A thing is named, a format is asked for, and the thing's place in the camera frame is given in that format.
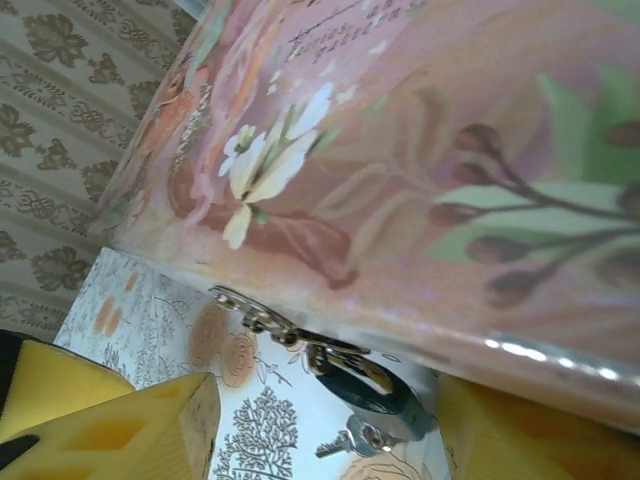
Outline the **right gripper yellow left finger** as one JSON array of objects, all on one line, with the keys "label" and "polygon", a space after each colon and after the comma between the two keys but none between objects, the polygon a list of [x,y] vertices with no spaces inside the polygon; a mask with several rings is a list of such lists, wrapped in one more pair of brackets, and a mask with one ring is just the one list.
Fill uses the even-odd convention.
[{"label": "right gripper yellow left finger", "polygon": [[136,390],[64,348],[1,343],[4,479],[205,479],[220,417],[210,373]]}]

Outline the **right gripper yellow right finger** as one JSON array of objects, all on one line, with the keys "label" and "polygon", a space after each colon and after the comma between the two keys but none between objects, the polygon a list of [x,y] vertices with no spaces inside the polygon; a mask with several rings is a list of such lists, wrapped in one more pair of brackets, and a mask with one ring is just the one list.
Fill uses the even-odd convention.
[{"label": "right gripper yellow right finger", "polygon": [[639,439],[453,376],[438,377],[453,479],[639,478]]}]

